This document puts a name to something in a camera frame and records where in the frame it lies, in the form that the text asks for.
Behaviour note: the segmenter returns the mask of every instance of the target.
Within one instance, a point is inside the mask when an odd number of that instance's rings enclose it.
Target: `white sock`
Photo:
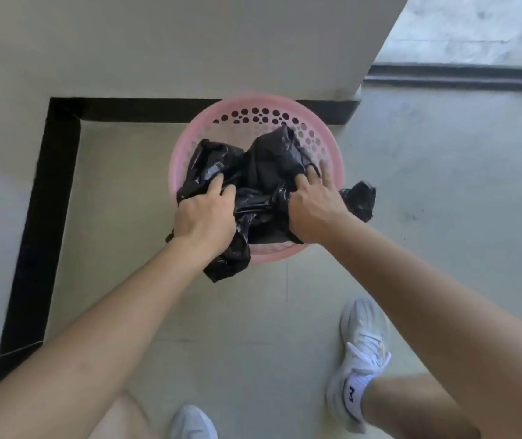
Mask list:
[[[377,377],[376,374],[360,375],[352,373],[344,383],[344,406],[346,410],[357,420],[364,422],[361,402],[367,385]]]

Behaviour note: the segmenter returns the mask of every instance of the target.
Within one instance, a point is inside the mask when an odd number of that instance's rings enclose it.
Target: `pink plastic basket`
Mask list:
[[[198,114],[179,136],[169,162],[169,196],[184,183],[188,162],[202,139],[221,141],[247,150],[259,135],[282,123],[295,129],[316,164],[325,160],[337,189],[344,185],[344,165],[338,144],[328,127],[305,106],[285,97],[252,94],[219,101]],[[306,245],[293,242],[251,245],[252,262],[274,262],[300,252]]]

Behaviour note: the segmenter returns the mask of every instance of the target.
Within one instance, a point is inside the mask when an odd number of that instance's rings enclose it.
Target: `shoe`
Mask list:
[[[344,307],[340,334],[346,352],[326,388],[326,404],[331,415],[351,433],[365,433],[366,423],[362,416],[358,419],[346,409],[346,379],[351,374],[373,378],[382,373],[391,359],[386,348],[389,332],[389,319],[372,299],[356,299]]]
[[[184,405],[169,424],[169,439],[218,439],[218,434],[206,413],[194,405]]]

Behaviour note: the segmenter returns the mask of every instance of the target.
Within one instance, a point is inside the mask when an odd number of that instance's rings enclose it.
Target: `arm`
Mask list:
[[[0,438],[88,438],[163,317],[235,234],[235,187],[222,175],[184,200],[176,237],[0,383]]]
[[[322,244],[378,302],[432,375],[488,437],[522,437],[522,321],[349,212],[322,166],[298,176],[291,230]]]

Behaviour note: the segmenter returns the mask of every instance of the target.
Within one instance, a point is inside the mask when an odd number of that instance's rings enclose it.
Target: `person's right arm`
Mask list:
[[[352,274],[486,437],[522,437],[522,321],[350,214],[321,169],[296,178],[293,233]]]

